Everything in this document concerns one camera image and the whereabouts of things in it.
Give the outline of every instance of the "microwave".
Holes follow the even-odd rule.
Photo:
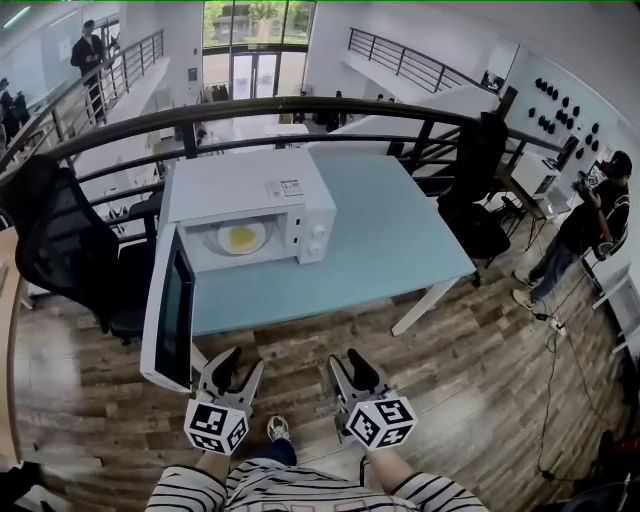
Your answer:
[[[285,258],[301,265],[320,262],[335,215],[306,149],[178,161],[167,175],[160,211],[141,373],[159,386],[189,393],[198,276]]]
[[[525,151],[511,178],[532,198],[544,197],[551,190],[560,172],[538,153]]]

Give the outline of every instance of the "doorway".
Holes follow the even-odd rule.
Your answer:
[[[276,53],[233,56],[233,99],[272,98],[276,89]]]

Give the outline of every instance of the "black railing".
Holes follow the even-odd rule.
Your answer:
[[[105,121],[109,111],[130,87],[164,54],[163,31],[160,30],[107,58],[100,66],[78,78],[45,105],[11,140],[0,156],[0,173],[17,168],[35,153],[43,153],[69,139],[92,130],[98,123],[92,105],[99,93]],[[73,159],[67,164],[73,168]]]
[[[471,84],[491,94],[496,94],[452,67],[423,53],[391,41],[385,37],[351,28],[348,49],[359,53],[393,71],[397,76],[411,80],[423,89],[436,93],[447,91],[464,84]]]
[[[419,133],[412,135],[384,135],[384,134],[305,134],[305,135],[289,135],[264,137],[248,140],[239,140],[231,142],[218,142],[206,146],[197,146],[194,137],[195,124],[205,121],[214,121],[220,119],[230,119],[235,117],[260,116],[268,114],[286,114],[296,112],[323,112],[323,113],[353,113],[368,114],[388,117],[399,117],[407,119],[415,119],[421,121]],[[455,149],[458,145],[456,140],[451,138],[431,138],[431,130],[436,123],[452,125],[454,128],[449,131],[448,136],[455,136],[456,131],[465,127],[475,127],[478,123],[477,119],[442,112],[439,110],[406,105],[401,103],[353,100],[347,98],[322,98],[322,97],[278,97],[278,98],[261,98],[253,100],[238,101],[222,101],[209,104],[200,104],[190,107],[181,107],[171,110],[164,110],[153,114],[147,114],[134,119],[129,119],[119,123],[92,130],[83,135],[69,139],[58,144],[53,149],[45,152],[46,155],[58,161],[66,161],[74,155],[87,151],[97,146],[102,146],[117,140],[126,139],[134,135],[157,131],[163,128],[181,127],[184,140],[183,147],[167,151],[160,154],[154,154],[144,158],[130,160],[128,162],[118,163],[110,167],[97,170],[93,173],[78,178],[80,182],[87,182],[107,175],[122,172],[127,169],[148,165],[154,162],[162,162],[175,158],[198,158],[203,153],[223,152],[225,150],[233,150],[236,148],[250,146],[282,146],[293,143],[304,142],[384,142],[388,144],[405,143],[413,145],[412,149],[407,153],[406,159],[401,159],[404,167],[409,173],[415,169],[430,164],[451,163],[453,160],[444,160],[433,158],[429,151],[433,148],[451,148]],[[552,151],[561,151],[562,148],[549,144],[543,140],[537,139],[530,135],[509,130],[509,137],[520,141],[518,149],[514,152],[512,161],[522,154],[526,144],[534,144]],[[11,178],[12,172],[0,175],[0,184]],[[92,206],[98,206],[110,201],[117,201],[128,197],[149,194],[162,190],[164,184],[162,182],[142,187],[132,188],[130,190],[117,191],[111,195],[106,195],[91,201]],[[139,215],[128,214],[115,219],[110,219],[107,224],[115,226],[140,219]],[[122,240],[133,241],[142,238],[143,235],[133,235],[124,237]]]

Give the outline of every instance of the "microwave door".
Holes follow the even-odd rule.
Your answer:
[[[167,389],[191,391],[195,274],[176,224],[158,241],[142,334],[140,372]]]

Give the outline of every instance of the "microwave label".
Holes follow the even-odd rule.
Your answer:
[[[265,186],[270,199],[303,195],[298,180],[268,181]]]

